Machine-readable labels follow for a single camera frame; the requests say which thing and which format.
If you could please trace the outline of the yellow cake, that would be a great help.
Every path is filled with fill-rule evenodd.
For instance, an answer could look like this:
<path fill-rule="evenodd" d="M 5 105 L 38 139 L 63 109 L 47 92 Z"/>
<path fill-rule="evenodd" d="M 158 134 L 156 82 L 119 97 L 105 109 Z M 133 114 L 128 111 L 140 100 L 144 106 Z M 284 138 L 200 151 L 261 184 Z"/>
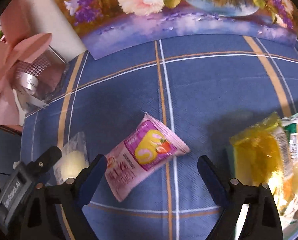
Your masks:
<path fill-rule="evenodd" d="M 234 175 L 244 185 L 267 183 L 280 210 L 292 195 L 293 164 L 276 112 L 230 138 Z"/>

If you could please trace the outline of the clear-wrapped white round pastry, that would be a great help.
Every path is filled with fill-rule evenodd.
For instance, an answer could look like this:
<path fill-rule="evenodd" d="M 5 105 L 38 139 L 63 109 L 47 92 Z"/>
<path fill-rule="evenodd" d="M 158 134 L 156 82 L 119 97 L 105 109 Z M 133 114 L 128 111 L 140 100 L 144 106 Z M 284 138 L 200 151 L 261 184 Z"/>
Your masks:
<path fill-rule="evenodd" d="M 76 179 L 80 172 L 89 167 L 84 132 L 75 134 L 62 148 L 62 156 L 54 165 L 54 175 L 58 185 L 67 179 Z"/>

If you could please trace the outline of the green white cracker packet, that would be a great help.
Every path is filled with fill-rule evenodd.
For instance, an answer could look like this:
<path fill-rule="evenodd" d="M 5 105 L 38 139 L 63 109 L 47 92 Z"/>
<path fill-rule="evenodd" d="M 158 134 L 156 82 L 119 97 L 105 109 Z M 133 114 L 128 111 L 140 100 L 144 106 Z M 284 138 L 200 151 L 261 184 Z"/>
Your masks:
<path fill-rule="evenodd" d="M 298 118 L 283 118 L 281 124 L 287 136 L 291 159 L 298 163 Z"/>

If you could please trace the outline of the pink snack packet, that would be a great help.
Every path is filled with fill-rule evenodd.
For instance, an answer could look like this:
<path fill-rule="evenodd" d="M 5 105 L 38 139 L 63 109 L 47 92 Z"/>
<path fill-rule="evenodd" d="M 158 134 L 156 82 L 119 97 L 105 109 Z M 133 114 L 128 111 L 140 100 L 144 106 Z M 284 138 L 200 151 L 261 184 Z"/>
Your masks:
<path fill-rule="evenodd" d="M 106 155 L 105 178 L 115 198 L 122 202 L 133 188 L 173 157 L 189 152 L 180 137 L 145 113 L 135 131 Z"/>

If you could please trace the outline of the white teal-rimmed tray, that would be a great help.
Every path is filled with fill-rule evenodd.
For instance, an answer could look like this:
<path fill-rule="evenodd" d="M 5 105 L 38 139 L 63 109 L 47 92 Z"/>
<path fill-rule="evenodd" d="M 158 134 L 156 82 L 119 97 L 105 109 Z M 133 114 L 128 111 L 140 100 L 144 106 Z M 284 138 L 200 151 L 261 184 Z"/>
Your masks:
<path fill-rule="evenodd" d="M 272 191 L 284 239 L 298 237 L 298 113 L 281 118 L 274 112 L 255 123 L 251 111 L 230 116 L 237 135 L 227 149 L 230 171 L 240 182 L 266 182 Z"/>

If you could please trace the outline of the pink flower bouquet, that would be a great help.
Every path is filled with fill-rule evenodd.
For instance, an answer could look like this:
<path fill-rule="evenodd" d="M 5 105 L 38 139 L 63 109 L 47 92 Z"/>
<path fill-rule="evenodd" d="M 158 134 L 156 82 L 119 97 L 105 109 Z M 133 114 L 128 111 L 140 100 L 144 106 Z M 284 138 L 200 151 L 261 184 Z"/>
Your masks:
<path fill-rule="evenodd" d="M 45 108 L 68 68 L 50 44 L 52 33 L 33 34 L 24 0 L 12 0 L 0 16 L 0 125 L 18 125 L 20 111 Z"/>

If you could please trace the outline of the blue plaid tablecloth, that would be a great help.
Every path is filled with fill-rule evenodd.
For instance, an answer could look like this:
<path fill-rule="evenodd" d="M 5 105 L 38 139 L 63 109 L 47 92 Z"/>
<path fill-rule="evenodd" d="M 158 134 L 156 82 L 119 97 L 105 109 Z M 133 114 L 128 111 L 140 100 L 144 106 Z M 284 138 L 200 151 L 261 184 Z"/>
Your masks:
<path fill-rule="evenodd" d="M 84 132 L 90 160 L 109 153 L 145 113 L 189 146 L 123 202 L 102 180 L 83 211 L 99 239 L 205 239 L 220 214 L 197 171 L 207 155 L 229 173 L 229 139 L 277 112 L 298 112 L 298 42 L 194 35 L 69 63 L 63 89 L 25 118 L 20 158 L 35 160 Z"/>

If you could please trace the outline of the floral canvas painting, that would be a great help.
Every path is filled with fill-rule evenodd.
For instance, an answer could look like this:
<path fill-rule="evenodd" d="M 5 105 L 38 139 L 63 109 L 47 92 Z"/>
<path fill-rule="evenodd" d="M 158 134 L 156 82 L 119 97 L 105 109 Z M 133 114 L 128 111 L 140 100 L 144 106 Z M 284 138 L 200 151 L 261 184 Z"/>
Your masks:
<path fill-rule="evenodd" d="M 54 0 L 94 59 L 164 38 L 233 34 L 294 45 L 291 0 Z"/>

